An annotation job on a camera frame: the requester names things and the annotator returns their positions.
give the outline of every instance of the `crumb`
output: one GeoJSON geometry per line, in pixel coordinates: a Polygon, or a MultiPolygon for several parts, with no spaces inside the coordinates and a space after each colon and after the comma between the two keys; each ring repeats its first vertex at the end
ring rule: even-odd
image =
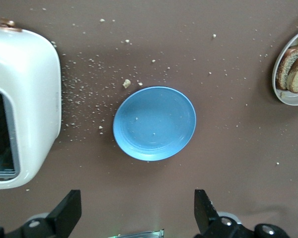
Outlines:
{"type": "Polygon", "coordinates": [[[125,88],[128,88],[130,86],[130,84],[131,84],[131,81],[129,79],[125,79],[125,82],[123,83],[123,86],[125,88]]]}

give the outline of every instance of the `white toaster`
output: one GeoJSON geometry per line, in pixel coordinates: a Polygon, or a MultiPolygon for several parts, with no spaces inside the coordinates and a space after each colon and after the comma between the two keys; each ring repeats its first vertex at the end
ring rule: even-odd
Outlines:
{"type": "Polygon", "coordinates": [[[0,25],[0,189],[29,182],[61,128],[61,68],[44,37],[0,25]]]}

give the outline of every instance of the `screw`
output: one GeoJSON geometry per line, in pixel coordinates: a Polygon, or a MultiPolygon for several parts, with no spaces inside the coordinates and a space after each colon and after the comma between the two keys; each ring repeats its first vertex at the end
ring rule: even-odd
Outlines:
{"type": "Polygon", "coordinates": [[[232,225],[231,220],[230,220],[229,218],[226,218],[226,217],[222,217],[222,218],[221,218],[221,222],[222,222],[224,225],[226,225],[226,226],[230,226],[230,225],[232,225]]]}
{"type": "Polygon", "coordinates": [[[32,221],[30,224],[29,224],[29,227],[33,228],[33,227],[36,227],[40,224],[39,221],[32,221]]]}
{"type": "Polygon", "coordinates": [[[267,234],[270,234],[270,235],[275,234],[274,230],[271,227],[267,226],[267,225],[263,225],[262,229],[267,234]]]}

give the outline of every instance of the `plate rim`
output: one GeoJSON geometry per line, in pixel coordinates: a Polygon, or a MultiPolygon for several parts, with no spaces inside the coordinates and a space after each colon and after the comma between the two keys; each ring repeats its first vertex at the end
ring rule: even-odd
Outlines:
{"type": "Polygon", "coordinates": [[[129,95],[129,96],[122,102],[122,104],[119,106],[119,108],[118,108],[118,110],[116,111],[115,116],[114,116],[114,120],[113,120],[113,134],[114,134],[114,139],[115,139],[116,143],[118,144],[119,148],[120,148],[125,154],[129,155],[129,156],[132,157],[132,158],[138,159],[138,160],[142,160],[142,161],[151,161],[151,162],[153,162],[153,161],[160,161],[160,160],[167,159],[167,158],[169,158],[169,157],[171,157],[171,156],[173,156],[173,155],[179,153],[179,152],[180,152],[180,151],[181,151],[181,150],[182,150],[182,149],[183,149],[183,148],[190,142],[191,138],[193,137],[194,132],[195,132],[195,129],[196,129],[196,124],[197,124],[197,116],[196,116],[195,108],[194,108],[194,106],[193,106],[191,100],[190,100],[186,95],[184,95],[182,92],[180,92],[180,91],[178,91],[178,90],[176,90],[176,89],[174,89],[174,88],[171,88],[171,87],[166,87],[166,86],[149,86],[149,87],[146,87],[146,88],[143,88],[143,89],[141,89],[141,90],[138,90],[138,91],[134,92],[133,94],[129,95]],[[193,129],[192,129],[192,133],[190,134],[190,136],[189,136],[189,138],[187,139],[186,143],[185,143],[181,148],[179,148],[178,150],[176,150],[175,153],[171,153],[170,155],[167,155],[167,156],[161,156],[161,157],[158,156],[157,159],[156,159],[156,158],[153,158],[152,160],[149,160],[149,159],[148,159],[149,157],[148,157],[148,158],[139,158],[139,157],[137,157],[137,156],[133,156],[133,155],[131,155],[130,153],[126,152],[126,151],[121,147],[121,145],[118,143],[118,141],[117,141],[117,139],[116,139],[116,132],[115,132],[116,130],[115,130],[115,127],[116,127],[117,125],[116,125],[115,122],[117,121],[117,120],[116,120],[116,116],[117,116],[117,114],[119,113],[119,111],[121,110],[121,108],[123,108],[123,106],[125,105],[125,103],[126,103],[127,101],[129,101],[133,96],[135,96],[136,94],[141,93],[141,92],[143,92],[143,91],[150,90],[150,89],[157,89],[157,88],[167,89],[167,90],[176,92],[177,94],[181,95],[181,96],[182,96],[182,97],[189,103],[190,108],[191,108],[192,111],[193,111],[194,126],[193,126],[193,129]]]}
{"type": "Polygon", "coordinates": [[[284,90],[280,90],[280,89],[277,89],[276,88],[276,74],[277,74],[277,69],[278,69],[278,66],[280,64],[280,61],[282,60],[286,50],[292,45],[292,43],[298,39],[298,33],[292,37],[288,43],[284,46],[284,48],[282,49],[282,51],[279,53],[277,59],[276,59],[276,62],[274,64],[274,68],[273,68],[273,73],[272,73],[272,84],[273,84],[273,89],[274,89],[274,92],[277,96],[277,98],[284,104],[287,104],[289,106],[298,106],[298,103],[288,103],[288,102],[285,102],[284,99],[280,96],[280,94],[282,92],[287,92],[287,91],[284,91],[284,90]]]}

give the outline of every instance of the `table surface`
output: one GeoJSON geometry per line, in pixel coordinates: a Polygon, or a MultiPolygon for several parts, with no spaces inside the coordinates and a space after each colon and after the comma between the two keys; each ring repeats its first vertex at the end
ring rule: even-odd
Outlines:
{"type": "Polygon", "coordinates": [[[247,228],[271,223],[298,238],[298,106],[281,103],[271,82],[298,32],[298,0],[1,0],[2,16],[57,45],[63,121],[36,177],[0,190],[0,226],[12,231],[80,189],[73,238],[189,238],[198,188],[247,228]],[[184,93],[197,126],[179,153],[147,163],[119,148],[112,123],[149,86],[184,93]]]}

